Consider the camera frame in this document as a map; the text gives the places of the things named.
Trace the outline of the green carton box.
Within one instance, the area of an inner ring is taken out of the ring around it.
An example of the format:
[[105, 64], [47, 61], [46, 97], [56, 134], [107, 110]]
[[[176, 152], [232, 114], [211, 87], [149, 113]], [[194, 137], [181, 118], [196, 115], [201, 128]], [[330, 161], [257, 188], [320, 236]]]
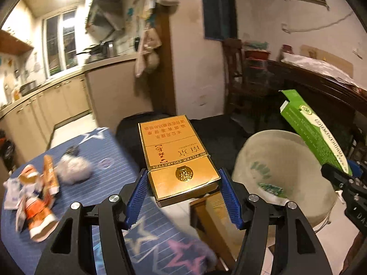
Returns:
[[322, 119], [296, 90], [282, 90], [281, 93], [286, 98], [280, 107], [281, 116], [301, 136], [317, 161], [321, 165], [330, 164], [351, 176], [347, 157]]

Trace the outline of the orange snack box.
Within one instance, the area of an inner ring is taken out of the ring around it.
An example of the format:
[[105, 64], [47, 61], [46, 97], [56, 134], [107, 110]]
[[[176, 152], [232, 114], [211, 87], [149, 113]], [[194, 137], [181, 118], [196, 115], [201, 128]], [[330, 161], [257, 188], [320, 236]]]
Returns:
[[43, 182], [44, 193], [49, 193], [50, 195], [58, 194], [60, 185], [53, 165], [53, 159], [50, 155], [44, 156]]

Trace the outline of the clear plastic bag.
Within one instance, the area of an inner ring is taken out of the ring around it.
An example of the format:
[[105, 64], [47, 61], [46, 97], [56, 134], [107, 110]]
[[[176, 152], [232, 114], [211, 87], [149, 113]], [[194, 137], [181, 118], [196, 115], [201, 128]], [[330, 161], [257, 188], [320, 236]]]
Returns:
[[83, 157], [65, 154], [56, 167], [58, 178], [67, 185], [87, 180], [92, 174], [91, 163]]

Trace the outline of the squashed orange paper cup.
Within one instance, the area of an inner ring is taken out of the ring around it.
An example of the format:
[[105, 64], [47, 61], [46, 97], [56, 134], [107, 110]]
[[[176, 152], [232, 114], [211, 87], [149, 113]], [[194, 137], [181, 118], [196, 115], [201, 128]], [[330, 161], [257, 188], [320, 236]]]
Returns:
[[22, 185], [35, 184], [40, 180], [40, 173], [34, 165], [27, 165], [17, 178]]

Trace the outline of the black tissue packet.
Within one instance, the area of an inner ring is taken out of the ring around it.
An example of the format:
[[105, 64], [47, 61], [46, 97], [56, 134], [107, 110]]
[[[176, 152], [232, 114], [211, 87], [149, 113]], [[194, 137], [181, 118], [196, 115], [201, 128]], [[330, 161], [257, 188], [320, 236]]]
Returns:
[[79, 152], [80, 152], [79, 146], [78, 145], [74, 145], [74, 146], [69, 147], [66, 150], [65, 154], [66, 155], [73, 156], [73, 157], [77, 157], [78, 154], [79, 154]]

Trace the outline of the gold cigarette box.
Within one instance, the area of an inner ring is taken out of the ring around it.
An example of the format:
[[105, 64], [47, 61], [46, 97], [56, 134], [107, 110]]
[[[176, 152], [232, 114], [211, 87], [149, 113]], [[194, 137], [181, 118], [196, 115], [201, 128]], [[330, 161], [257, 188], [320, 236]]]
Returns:
[[159, 207], [218, 188], [220, 175], [186, 115], [138, 124], [152, 192]]

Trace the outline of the kitchen window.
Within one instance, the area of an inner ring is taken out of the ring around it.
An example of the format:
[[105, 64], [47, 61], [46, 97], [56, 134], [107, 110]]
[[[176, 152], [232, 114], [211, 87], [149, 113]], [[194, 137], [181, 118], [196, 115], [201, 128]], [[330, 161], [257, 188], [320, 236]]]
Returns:
[[75, 41], [76, 8], [44, 19], [42, 40], [47, 78], [78, 65]]

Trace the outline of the white plastic bucket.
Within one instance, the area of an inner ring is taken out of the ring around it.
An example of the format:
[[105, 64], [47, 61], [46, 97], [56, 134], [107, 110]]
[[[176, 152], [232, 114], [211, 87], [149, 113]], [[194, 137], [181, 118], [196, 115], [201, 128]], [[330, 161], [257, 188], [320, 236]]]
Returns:
[[295, 202], [312, 227], [324, 221], [337, 199], [302, 138], [283, 130], [250, 136], [238, 153], [232, 180], [270, 204]]

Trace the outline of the small wooden stool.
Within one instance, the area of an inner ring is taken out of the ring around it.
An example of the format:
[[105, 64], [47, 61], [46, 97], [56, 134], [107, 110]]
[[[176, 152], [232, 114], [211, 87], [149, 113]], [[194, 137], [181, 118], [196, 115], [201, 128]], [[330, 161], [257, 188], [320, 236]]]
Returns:
[[190, 225], [217, 256], [215, 269], [233, 270], [245, 232], [230, 221], [220, 192], [191, 201]]

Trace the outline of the white plastic pouch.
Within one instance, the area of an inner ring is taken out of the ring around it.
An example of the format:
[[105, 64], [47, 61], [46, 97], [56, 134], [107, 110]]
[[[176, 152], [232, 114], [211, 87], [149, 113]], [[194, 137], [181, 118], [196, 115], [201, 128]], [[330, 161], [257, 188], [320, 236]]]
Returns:
[[22, 184], [18, 178], [9, 178], [3, 183], [6, 190], [4, 198], [5, 210], [18, 210], [24, 208], [24, 196], [21, 193]]

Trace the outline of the black garbage bag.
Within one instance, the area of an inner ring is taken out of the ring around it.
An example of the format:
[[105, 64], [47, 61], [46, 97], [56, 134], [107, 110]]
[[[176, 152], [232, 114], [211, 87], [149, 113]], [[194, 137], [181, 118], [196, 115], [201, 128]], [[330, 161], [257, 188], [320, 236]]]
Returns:
[[0, 130], [1, 159], [8, 171], [14, 170], [15, 144], [6, 137], [3, 129]]

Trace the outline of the beige lower cabinets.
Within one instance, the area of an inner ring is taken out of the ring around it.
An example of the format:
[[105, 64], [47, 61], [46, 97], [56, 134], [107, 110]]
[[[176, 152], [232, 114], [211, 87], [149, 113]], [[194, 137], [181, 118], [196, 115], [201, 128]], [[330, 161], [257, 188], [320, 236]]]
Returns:
[[1, 129], [21, 165], [46, 151], [57, 126], [92, 114], [116, 131], [125, 117], [152, 110], [147, 81], [134, 76], [136, 55], [76, 67], [1, 110]]

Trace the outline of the silver rice cooker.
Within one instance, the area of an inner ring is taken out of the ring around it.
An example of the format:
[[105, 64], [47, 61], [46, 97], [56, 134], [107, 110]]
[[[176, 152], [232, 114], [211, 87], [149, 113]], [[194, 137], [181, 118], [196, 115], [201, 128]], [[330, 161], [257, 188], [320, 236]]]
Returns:
[[19, 89], [20, 94], [22, 96], [26, 96], [29, 93], [35, 91], [37, 89], [37, 82], [36, 81], [29, 81], [26, 84], [22, 85]]

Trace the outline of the black frying pan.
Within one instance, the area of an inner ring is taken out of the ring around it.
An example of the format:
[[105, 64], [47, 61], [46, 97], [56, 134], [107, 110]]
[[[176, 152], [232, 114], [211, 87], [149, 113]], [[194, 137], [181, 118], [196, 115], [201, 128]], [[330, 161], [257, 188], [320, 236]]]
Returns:
[[106, 58], [107, 51], [106, 51], [105, 45], [106, 45], [105, 42], [102, 42], [97, 45], [91, 45], [85, 48], [82, 52], [78, 52], [77, 55], [82, 55], [82, 54], [88, 54], [90, 56], [98, 55], [98, 56], [101, 56], [102, 58]]

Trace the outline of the steel kettle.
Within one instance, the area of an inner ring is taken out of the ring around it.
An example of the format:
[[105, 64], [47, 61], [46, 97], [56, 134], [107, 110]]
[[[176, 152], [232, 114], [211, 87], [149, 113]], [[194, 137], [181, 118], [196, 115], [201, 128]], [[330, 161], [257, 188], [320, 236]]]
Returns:
[[112, 58], [118, 55], [114, 40], [106, 41], [103, 44], [103, 55], [105, 58]]

